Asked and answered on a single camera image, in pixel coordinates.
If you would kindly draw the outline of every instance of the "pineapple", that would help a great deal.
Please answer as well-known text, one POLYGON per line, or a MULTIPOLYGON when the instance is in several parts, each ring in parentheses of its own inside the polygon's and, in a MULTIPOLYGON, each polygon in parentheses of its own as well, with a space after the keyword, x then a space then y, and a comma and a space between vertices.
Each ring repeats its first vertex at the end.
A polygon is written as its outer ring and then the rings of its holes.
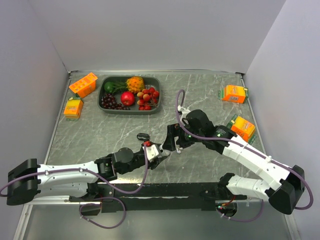
POLYGON ((138 92, 141 92, 142 89, 145 88, 145 82, 142 77, 133 76, 129 78, 126 82, 115 82, 114 86, 115 90, 113 91, 113 93, 128 89, 128 91, 136 94, 138 92))
POLYGON ((130 92, 137 94, 145 88, 145 82, 140 76, 133 76, 126 81, 127 88, 130 92))

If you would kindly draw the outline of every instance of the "green lime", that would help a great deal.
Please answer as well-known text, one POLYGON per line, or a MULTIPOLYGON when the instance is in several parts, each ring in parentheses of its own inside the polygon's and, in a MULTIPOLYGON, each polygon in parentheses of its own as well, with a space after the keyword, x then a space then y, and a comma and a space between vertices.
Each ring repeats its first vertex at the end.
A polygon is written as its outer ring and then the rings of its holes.
POLYGON ((114 90, 115 90, 115 85, 114 85, 113 82, 107 81, 107 82, 104 84, 103 88, 104 88, 104 90, 105 90, 105 92, 106 92, 107 94, 112 94, 112 93, 114 92, 114 90))

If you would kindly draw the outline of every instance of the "gray marble table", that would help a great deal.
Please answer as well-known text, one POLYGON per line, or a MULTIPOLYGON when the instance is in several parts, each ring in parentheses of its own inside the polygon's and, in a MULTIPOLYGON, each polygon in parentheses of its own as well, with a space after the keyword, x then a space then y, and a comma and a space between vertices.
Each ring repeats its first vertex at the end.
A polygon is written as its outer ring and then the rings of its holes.
MULTIPOLYGON (((79 121, 66 121, 63 111, 59 117, 55 136, 48 155, 49 165, 70 165, 94 161, 122 147, 134 152, 140 149, 138 133, 148 133, 155 143, 163 143, 167 125, 176 123, 175 97, 179 89, 185 89, 185 107, 201 109, 215 125, 226 125, 234 114, 254 123, 248 103, 238 104, 218 100, 218 91, 226 85, 242 85, 239 74, 232 73, 157 73, 138 74, 152 76, 161 84, 162 106, 153 115, 107 114, 97 106, 99 88, 106 75, 96 73, 96 90, 83 99, 84 105, 79 121)), ((70 84, 84 77, 86 73, 70 75, 70 84)), ((124 72, 121 75, 135 75, 124 72)), ((72 96, 68 90, 64 103, 72 96)), ((262 151, 257 137, 253 146, 262 151)), ((115 183, 140 183, 144 168, 119 175, 115 183)), ((201 143, 184 149, 181 154, 172 153, 156 169, 150 170, 147 183, 199 183, 217 182, 225 173, 243 177, 257 176, 236 161, 205 148, 201 143)))

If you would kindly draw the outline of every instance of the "white backdrop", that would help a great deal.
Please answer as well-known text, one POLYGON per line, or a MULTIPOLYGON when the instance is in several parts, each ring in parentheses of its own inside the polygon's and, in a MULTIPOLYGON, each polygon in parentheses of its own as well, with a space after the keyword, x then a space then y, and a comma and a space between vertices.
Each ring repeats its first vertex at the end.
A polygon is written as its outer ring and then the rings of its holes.
MULTIPOLYGON (((320 235, 319 10, 317 0, 287 0, 245 75, 267 154, 302 167, 313 190, 313 207, 294 211, 303 240, 320 235)), ((308 202, 305 193, 298 206, 308 202)))
POLYGON ((285 0, 29 0, 69 71, 245 73, 285 0))
MULTIPOLYGON (((68 72, 26 0, 0 0, 0 185, 29 158, 43 163, 68 72)), ((11 240, 23 206, 0 198, 2 240, 11 240)))

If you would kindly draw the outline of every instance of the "juice box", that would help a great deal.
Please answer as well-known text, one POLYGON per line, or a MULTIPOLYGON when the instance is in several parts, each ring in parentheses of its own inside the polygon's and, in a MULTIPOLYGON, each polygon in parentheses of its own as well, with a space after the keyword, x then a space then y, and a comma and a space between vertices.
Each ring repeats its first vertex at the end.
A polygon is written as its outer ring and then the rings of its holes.
POLYGON ((87 76, 71 84, 69 89, 74 92, 77 97, 84 98, 96 89, 97 79, 98 77, 90 72, 87 76))
POLYGON ((81 110, 84 102, 80 97, 70 97, 66 102, 64 116, 67 120, 77 121, 80 118, 81 110))
POLYGON ((231 121, 226 125, 226 127, 234 131, 250 145, 256 139, 256 126, 237 114, 232 117, 231 121))
POLYGON ((248 88, 243 86, 227 85, 218 92, 218 99, 243 104, 248 98, 248 88))

